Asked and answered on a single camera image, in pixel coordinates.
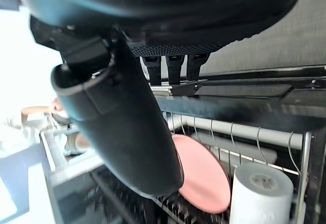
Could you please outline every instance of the person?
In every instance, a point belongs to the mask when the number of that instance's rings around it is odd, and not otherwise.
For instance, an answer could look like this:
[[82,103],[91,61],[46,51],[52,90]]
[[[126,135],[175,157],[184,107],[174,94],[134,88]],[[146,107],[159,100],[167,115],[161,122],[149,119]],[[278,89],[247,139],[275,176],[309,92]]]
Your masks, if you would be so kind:
[[[61,118],[58,115],[62,112],[65,112],[64,108],[55,98],[49,106],[26,107],[18,113],[3,116],[0,119],[0,158],[39,143],[40,130],[50,128],[54,123],[60,124],[55,118]],[[90,148],[80,132],[67,135],[66,152],[81,154]]]

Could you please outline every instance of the pink plate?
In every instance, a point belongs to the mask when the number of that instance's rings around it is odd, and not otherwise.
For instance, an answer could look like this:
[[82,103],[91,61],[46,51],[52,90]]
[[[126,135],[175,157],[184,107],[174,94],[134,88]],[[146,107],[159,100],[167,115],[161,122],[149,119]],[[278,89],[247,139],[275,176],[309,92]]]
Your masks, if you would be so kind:
[[188,136],[176,134],[172,139],[184,172],[179,192],[202,211],[211,214],[225,211],[230,204],[230,183],[218,160]]

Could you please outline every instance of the black tumbler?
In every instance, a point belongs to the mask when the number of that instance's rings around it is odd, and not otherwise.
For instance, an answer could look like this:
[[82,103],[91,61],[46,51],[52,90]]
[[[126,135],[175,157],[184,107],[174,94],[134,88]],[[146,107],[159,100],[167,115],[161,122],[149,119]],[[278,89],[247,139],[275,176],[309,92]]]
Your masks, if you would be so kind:
[[181,187],[171,133],[139,60],[123,41],[100,74],[79,82],[64,64],[54,68],[51,82],[71,120],[125,185],[148,198]]

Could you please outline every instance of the bright light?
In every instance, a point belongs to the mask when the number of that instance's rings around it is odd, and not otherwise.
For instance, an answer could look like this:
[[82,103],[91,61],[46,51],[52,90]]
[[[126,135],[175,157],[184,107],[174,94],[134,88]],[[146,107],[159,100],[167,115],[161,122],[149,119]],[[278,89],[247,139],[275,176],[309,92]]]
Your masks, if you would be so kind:
[[11,199],[10,193],[0,177],[0,221],[15,214],[17,207]]

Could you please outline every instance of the white cup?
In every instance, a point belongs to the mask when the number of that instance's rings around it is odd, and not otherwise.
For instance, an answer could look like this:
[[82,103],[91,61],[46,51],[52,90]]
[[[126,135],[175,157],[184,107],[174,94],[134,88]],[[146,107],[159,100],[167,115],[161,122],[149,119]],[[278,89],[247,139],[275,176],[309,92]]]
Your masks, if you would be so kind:
[[259,163],[235,170],[230,224],[289,224],[293,184],[286,174]]

